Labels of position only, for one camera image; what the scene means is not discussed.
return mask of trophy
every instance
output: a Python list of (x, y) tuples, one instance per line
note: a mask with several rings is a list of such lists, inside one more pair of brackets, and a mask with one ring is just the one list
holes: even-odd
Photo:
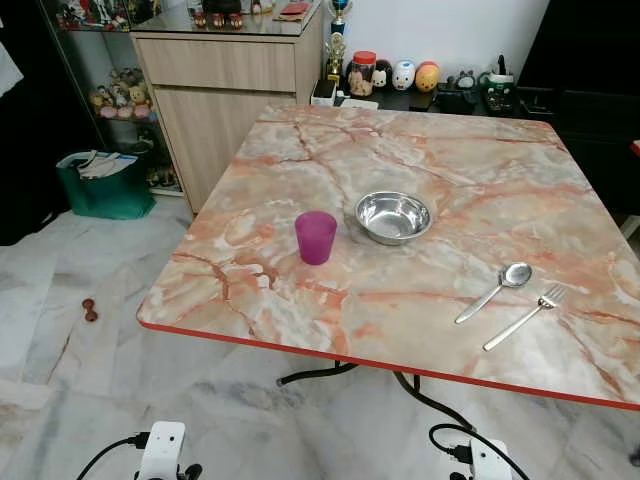
[(333, 32), (329, 41), (325, 42), (325, 48), (327, 49), (327, 80), (333, 80), (336, 83), (340, 83), (340, 76), (342, 75), (342, 60), (344, 58), (344, 51), (346, 46), (344, 44), (344, 38), (340, 32)]
[(331, 14), (335, 17), (331, 22), (331, 33), (341, 33), (344, 35), (344, 16), (349, 13), (353, 2), (349, 0), (325, 0), (327, 8)]

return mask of stainless steel bowl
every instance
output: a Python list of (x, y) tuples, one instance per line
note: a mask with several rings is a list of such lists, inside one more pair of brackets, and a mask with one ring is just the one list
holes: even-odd
[(400, 245), (431, 226), (429, 209), (418, 199), (398, 192), (373, 192), (356, 204), (356, 218), (376, 242)]

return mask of fork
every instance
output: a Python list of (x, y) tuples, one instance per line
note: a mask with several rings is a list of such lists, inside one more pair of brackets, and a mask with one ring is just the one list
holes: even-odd
[(545, 293), (538, 299), (538, 306), (536, 308), (531, 310), (529, 313), (527, 313), (524, 317), (522, 317), (517, 322), (513, 322), (511, 325), (505, 328), (502, 332), (500, 332), (498, 335), (496, 335), (487, 343), (485, 343), (482, 348), (484, 348), (486, 352), (488, 352), (489, 350), (492, 350), (498, 344), (500, 344), (504, 339), (509, 337), (512, 333), (514, 333), (521, 326), (527, 323), (527, 321), (529, 321), (529, 319), (531, 319), (531, 317), (533, 317), (540, 310), (551, 310), (552, 308), (556, 308), (560, 304), (560, 302), (562, 302), (562, 299), (564, 298), (566, 293), (567, 293), (567, 290), (564, 287), (558, 284), (554, 285), (551, 288), (551, 290), (549, 290), (547, 293)]

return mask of round egg-shaped toy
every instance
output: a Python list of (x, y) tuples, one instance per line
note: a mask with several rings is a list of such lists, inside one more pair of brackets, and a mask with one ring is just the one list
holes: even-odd
[(373, 72), (373, 87), (381, 90), (393, 90), (391, 75), (393, 75), (391, 64), (387, 60), (378, 60), (376, 70)]
[(396, 90), (406, 90), (416, 78), (416, 66), (409, 60), (401, 60), (393, 67), (392, 82)]
[(440, 67), (435, 62), (422, 62), (416, 72), (416, 87), (423, 93), (430, 92), (440, 80)]

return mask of cable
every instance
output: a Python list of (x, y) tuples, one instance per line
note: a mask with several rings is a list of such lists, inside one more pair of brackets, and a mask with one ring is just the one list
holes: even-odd
[(396, 379), (400, 383), (400, 386), (404, 388), (405, 391), (409, 395), (411, 395), (413, 398), (453, 418), (456, 422), (458, 422), (460, 425), (464, 426), (465, 428), (475, 431), (475, 427), (471, 424), (471, 422), (469, 422), (466, 418), (464, 418), (462, 415), (456, 412), (453, 408), (447, 407), (446, 405), (440, 402), (436, 402), (432, 398), (429, 398), (426, 395), (421, 394), (417, 389), (411, 386), (411, 384), (404, 377), (404, 374), (402, 374), (401, 372), (393, 372), (393, 374), (396, 376)]
[(513, 468), (516, 471), (516, 473), (518, 475), (520, 475), (520, 477), (523, 480), (530, 480), (529, 477), (527, 476), (527, 474), (522, 471), (522, 469), (518, 466), (518, 464), (516, 462), (514, 462), (513, 460), (511, 460), (502, 450), (500, 450), (498, 447), (496, 447), (493, 443), (491, 443), (489, 440), (484, 438), (479, 433), (476, 433), (473, 430), (469, 430), (468, 428), (461, 427), (460, 425), (455, 425), (453, 423), (441, 423), (439, 425), (434, 425), (433, 427), (431, 427), (431, 429), (429, 430), (429, 440), (431, 441), (431, 443), (433, 443), (433, 445), (438, 450), (442, 450), (443, 452), (445, 452), (448, 455), (454, 455), (454, 451), (455, 451), (454, 448), (443, 447), (438, 442), (436, 442), (436, 439), (433, 436), (433, 434), (435, 432), (437, 432), (438, 430), (446, 430), (446, 429), (458, 430), (460, 432), (466, 433), (467, 435), (471, 435), (474, 438), (477, 438), (482, 443), (484, 443), (487, 447), (489, 447), (491, 450), (493, 450), (498, 455), (500, 455), (502, 457), (502, 459), (505, 462), (507, 462), (511, 466), (511, 468)]
[(135, 445), (138, 450), (142, 450), (147, 446), (147, 440), (149, 440), (149, 432), (141, 432), (135, 437), (123, 438), (122, 440), (118, 440), (117, 442), (112, 443), (108, 447), (102, 449), (100, 453), (98, 453), (95, 457), (91, 459), (91, 461), (87, 464), (86, 467), (80, 472), (77, 480), (82, 480), (85, 475), (91, 470), (91, 468), (96, 464), (100, 458), (110, 450), (113, 450), (120, 445)]

